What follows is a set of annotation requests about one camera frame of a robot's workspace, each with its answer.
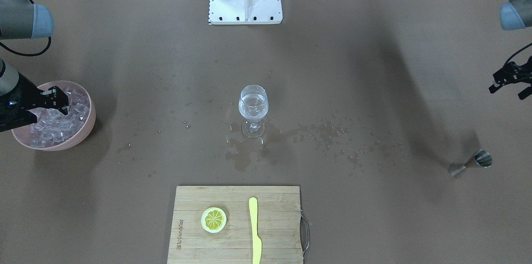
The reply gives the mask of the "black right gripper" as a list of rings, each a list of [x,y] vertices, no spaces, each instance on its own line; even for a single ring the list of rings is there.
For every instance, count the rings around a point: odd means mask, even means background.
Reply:
[[[21,73],[15,87],[0,98],[0,131],[8,131],[37,122],[34,108],[57,109],[68,115],[69,98],[61,88],[43,91]]]

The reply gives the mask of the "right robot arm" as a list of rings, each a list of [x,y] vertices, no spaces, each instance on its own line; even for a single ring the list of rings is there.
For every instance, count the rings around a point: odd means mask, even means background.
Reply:
[[[54,20],[50,10],[33,0],[0,0],[1,40],[47,38]],[[39,89],[15,67],[0,61],[0,130],[17,129],[37,122],[32,109],[57,109],[68,114],[69,100],[58,86]]]

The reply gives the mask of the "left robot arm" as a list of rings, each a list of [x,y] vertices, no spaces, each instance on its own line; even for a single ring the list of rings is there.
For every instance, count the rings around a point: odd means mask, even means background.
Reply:
[[[508,0],[499,9],[500,27],[504,31],[522,30],[532,25],[532,0]],[[491,94],[496,93],[503,86],[510,84],[525,83],[528,86],[519,92],[517,96],[524,100],[532,94],[532,58],[526,63],[518,65],[513,58],[530,48],[527,44],[514,52],[504,62],[502,67],[493,74],[493,84],[488,88]]]

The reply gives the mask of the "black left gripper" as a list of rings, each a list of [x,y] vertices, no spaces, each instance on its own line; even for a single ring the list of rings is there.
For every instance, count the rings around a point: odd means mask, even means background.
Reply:
[[[525,64],[517,65],[513,61],[508,61],[503,65],[503,71],[497,71],[493,74],[493,84],[489,87],[491,94],[497,92],[502,86],[508,84],[528,83],[531,84],[532,78],[532,56],[528,58]],[[525,100],[532,95],[532,86],[527,86],[523,91],[517,94],[520,100]]]

